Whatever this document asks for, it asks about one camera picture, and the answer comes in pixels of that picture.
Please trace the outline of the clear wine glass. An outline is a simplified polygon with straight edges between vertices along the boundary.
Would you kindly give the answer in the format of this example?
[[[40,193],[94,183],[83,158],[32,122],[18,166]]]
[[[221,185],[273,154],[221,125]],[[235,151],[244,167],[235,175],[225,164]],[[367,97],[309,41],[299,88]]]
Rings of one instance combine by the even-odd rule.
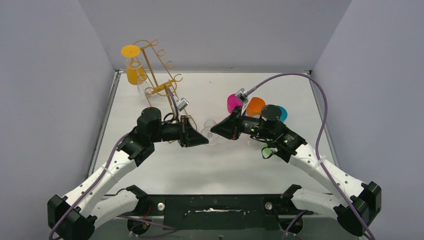
[[[141,59],[130,57],[126,60],[125,65],[128,82],[137,86],[139,94],[151,104],[154,88]]]
[[[247,145],[249,146],[249,147],[252,147],[252,148],[259,148],[259,147],[262,147],[263,146],[263,142],[261,142],[261,141],[259,141],[258,139],[255,139],[255,138],[251,138],[251,137],[249,137],[248,139],[247,139]]]
[[[214,146],[218,143],[220,136],[211,132],[211,129],[215,124],[216,122],[213,119],[207,119],[203,124],[201,134],[208,139],[208,144],[206,144],[207,146]]]

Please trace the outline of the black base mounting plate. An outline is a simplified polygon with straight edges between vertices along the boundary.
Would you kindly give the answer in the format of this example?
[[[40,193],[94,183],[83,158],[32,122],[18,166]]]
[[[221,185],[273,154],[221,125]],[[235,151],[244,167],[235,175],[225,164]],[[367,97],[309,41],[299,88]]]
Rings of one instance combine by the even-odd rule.
[[[127,228],[139,237],[149,237],[154,230],[165,234],[188,232],[280,236],[285,229],[293,236],[304,227],[292,203],[278,194],[148,194],[139,198],[122,217]]]

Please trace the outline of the magenta plastic wine glass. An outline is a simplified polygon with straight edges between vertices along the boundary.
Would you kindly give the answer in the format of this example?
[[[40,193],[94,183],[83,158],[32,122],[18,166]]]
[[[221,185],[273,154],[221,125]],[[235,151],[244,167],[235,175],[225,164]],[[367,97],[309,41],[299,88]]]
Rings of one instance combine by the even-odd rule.
[[[235,107],[244,106],[245,104],[240,101],[240,99],[233,93],[227,97],[226,108],[227,111],[231,114]]]

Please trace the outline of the orange plastic wine glass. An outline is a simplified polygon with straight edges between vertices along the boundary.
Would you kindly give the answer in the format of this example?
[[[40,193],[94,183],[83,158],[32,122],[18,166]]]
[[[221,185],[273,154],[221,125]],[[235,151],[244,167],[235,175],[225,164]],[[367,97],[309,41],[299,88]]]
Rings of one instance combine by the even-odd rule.
[[[261,114],[262,108],[266,105],[266,102],[260,97],[252,97],[246,107],[246,115],[248,117],[255,117]]]

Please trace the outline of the blue plastic wine glass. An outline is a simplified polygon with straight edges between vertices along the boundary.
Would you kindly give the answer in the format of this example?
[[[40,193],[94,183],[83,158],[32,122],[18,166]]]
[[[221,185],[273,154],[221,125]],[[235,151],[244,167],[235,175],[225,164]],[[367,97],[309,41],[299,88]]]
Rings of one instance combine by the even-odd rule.
[[[285,120],[288,118],[288,112],[284,107],[282,107],[280,105],[278,105],[277,107],[279,108],[280,113],[281,113],[280,114],[280,121],[284,123]]]

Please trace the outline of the green plastic wine glass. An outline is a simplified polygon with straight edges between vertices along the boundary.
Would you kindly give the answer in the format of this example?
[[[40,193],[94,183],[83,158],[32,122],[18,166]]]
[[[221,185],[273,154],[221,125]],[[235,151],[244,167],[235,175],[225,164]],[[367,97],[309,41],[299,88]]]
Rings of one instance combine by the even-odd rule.
[[[268,157],[274,153],[274,149],[272,147],[269,147],[266,143],[263,144],[262,148],[262,153],[265,157]]]

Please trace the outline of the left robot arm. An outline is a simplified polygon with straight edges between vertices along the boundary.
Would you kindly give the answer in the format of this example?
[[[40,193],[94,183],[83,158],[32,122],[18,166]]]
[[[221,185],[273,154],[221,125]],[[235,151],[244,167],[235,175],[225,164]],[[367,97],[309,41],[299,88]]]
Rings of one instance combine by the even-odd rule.
[[[146,193],[137,186],[108,199],[103,197],[154,152],[155,143],[171,141],[182,148],[209,143],[192,127],[188,116],[163,121],[158,108],[145,108],[136,126],[117,141],[100,168],[64,196],[56,194],[47,202],[48,238],[52,240],[57,234],[64,240],[88,240],[101,225],[144,205]]]

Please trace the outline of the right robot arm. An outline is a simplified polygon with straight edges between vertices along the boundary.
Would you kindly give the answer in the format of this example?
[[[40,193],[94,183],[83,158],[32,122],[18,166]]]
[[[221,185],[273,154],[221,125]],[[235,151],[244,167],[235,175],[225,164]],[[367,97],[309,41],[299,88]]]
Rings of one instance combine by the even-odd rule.
[[[258,118],[242,113],[237,106],[232,113],[211,128],[225,139],[238,140],[241,134],[266,141],[272,154],[304,171],[328,190],[328,194],[291,185],[281,198],[300,211],[310,211],[337,220],[348,233],[362,237],[380,213],[382,189],[375,182],[365,183],[347,174],[311,144],[290,130],[281,120],[278,106],[268,104]]]

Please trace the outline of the yellow-orange plastic wine glass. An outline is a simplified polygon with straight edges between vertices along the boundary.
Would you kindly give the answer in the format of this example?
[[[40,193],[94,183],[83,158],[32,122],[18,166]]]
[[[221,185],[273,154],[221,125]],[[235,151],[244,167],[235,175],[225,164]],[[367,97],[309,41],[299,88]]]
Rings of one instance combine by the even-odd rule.
[[[143,63],[139,58],[141,49],[134,45],[126,45],[121,49],[121,54],[126,58],[126,74],[128,82],[132,85],[141,85],[146,79],[147,74]]]

